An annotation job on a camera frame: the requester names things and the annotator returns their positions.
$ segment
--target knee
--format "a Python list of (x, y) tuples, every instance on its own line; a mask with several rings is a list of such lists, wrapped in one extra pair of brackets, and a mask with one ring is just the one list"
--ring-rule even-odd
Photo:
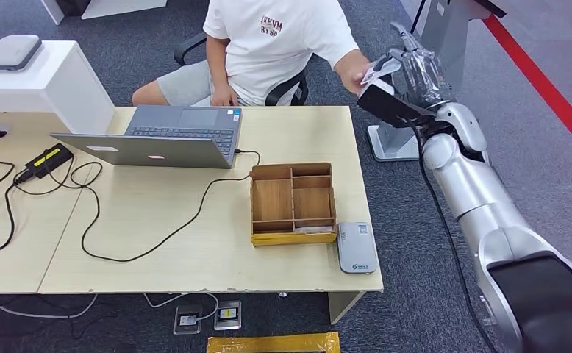
[(132, 94), (132, 105), (168, 105), (156, 82), (150, 82)]
[(135, 107), (138, 105), (146, 104), (147, 97), (144, 88), (145, 86), (139, 88), (132, 94), (132, 105)]

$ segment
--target red floor tape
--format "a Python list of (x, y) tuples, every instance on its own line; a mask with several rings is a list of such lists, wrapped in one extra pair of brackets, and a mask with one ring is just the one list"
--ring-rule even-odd
[(572, 104), (557, 90), (550, 82), (548, 77), (539, 69), (537, 64), (529, 55), (520, 47), (518, 42), (513, 39), (511, 34), (504, 28), (501, 22), (491, 15), (483, 20), (485, 26), (492, 32), (492, 35), (498, 43), (503, 47), (511, 60), (522, 71), (524, 76), (531, 82), (531, 85), (540, 94), (541, 98), (559, 117), (561, 122), (572, 133)]

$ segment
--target yellow box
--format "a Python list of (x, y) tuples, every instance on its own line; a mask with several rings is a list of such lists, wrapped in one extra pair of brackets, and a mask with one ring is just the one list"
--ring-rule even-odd
[(284, 353), (326, 352), (340, 353), (338, 332), (310, 335), (270, 336), (255, 338), (208, 338), (206, 353)]

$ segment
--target wooden box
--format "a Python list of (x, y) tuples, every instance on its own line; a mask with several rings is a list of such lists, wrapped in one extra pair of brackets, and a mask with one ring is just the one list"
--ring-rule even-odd
[(336, 234), (330, 163), (252, 168), (251, 243), (254, 246), (331, 243)]

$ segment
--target white power bank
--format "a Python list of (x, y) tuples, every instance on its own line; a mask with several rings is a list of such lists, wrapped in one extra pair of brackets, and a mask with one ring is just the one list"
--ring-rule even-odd
[(377, 269), (377, 249), (368, 223), (338, 224), (338, 260), (348, 274), (369, 274)]

